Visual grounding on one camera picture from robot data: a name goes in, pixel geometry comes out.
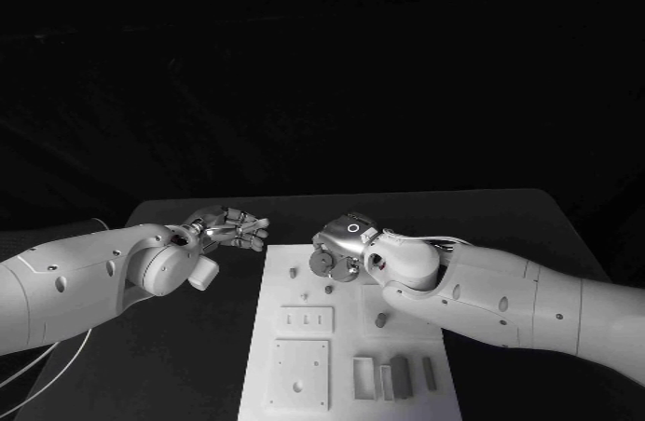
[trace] robotic hand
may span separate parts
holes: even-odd
[[[262,251],[267,219],[223,206],[181,225],[143,224],[42,244],[0,263],[0,355],[67,340],[172,293],[205,290],[221,245]]]
[[[364,270],[387,303],[481,342],[598,362],[645,385],[645,290],[576,278],[451,237],[381,232],[358,213],[314,237],[316,275]]]

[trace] dark table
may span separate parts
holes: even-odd
[[[557,203],[539,190],[149,201],[127,225],[178,224],[223,204],[272,220],[270,244],[305,244],[347,211],[410,236],[446,235],[507,250],[572,275],[609,280]],[[234,420],[265,253],[220,248],[207,292],[187,283],[97,327],[86,350],[18,420]],[[57,348],[34,391],[68,363],[84,335]],[[645,419],[645,389],[572,356],[488,346],[445,331],[465,420]]]

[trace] dark background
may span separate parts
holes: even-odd
[[[645,286],[643,0],[2,3],[0,229],[531,187]]]

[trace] white cable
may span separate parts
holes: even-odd
[[[459,244],[468,244],[469,246],[472,246],[472,244],[465,241],[461,238],[454,238],[454,237],[407,237],[406,235],[399,235],[397,233],[394,233],[389,228],[383,229],[383,233],[393,238],[400,238],[400,239],[419,239],[419,240],[436,240],[436,241],[452,241],[452,242],[458,242]]]
[[[61,342],[57,342],[48,349],[48,351],[41,355],[41,357],[0,384],[0,388],[18,377],[24,372],[45,358],[45,356],[51,353],[51,351],[58,347],[58,344]]]
[[[61,371],[60,374],[57,374],[57,377],[54,377],[54,379],[50,381],[50,383],[41,388],[41,390],[38,391],[38,393],[26,400],[24,401],[21,404],[18,404],[8,412],[5,412],[3,414],[0,414],[0,419],[3,419],[9,414],[12,414],[18,409],[21,409],[21,407],[24,407],[24,405],[26,405],[31,400],[34,400],[34,398],[37,398],[38,395],[41,395],[41,393],[50,388],[50,386],[57,382],[57,379],[63,376],[64,372],[68,370],[70,365],[74,363],[78,355],[81,354],[81,351],[84,350],[84,346],[86,343],[89,342],[90,339],[90,333],[91,333],[91,329],[89,331],[89,334],[86,336],[86,340],[84,343],[81,344],[77,354],[74,355],[74,357],[71,358],[71,361],[68,362],[68,365],[65,366],[64,370]]]

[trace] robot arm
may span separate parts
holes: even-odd
[[[645,290],[455,240],[380,232],[344,215],[314,238],[312,270],[348,281],[364,269],[397,310],[490,345],[579,356],[645,385]]]
[[[205,290],[220,245],[263,250],[267,220],[211,207],[182,225],[143,224],[61,239],[0,263],[0,355],[70,339],[188,280]]]

